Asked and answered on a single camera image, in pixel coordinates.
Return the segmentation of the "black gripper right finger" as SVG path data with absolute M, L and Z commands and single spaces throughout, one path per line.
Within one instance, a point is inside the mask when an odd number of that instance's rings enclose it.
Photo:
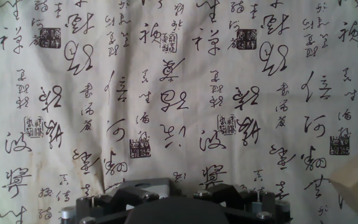
M 277 200 L 273 192 L 220 183 L 195 192 L 193 198 L 211 205 L 207 211 L 224 217 L 225 223 L 291 223 L 290 202 Z

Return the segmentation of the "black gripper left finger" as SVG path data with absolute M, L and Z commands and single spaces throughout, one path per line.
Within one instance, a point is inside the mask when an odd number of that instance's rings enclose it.
M 110 191 L 76 199 L 60 210 L 61 224 L 123 223 L 120 215 L 136 206 L 172 195 L 169 178 L 126 180 Z

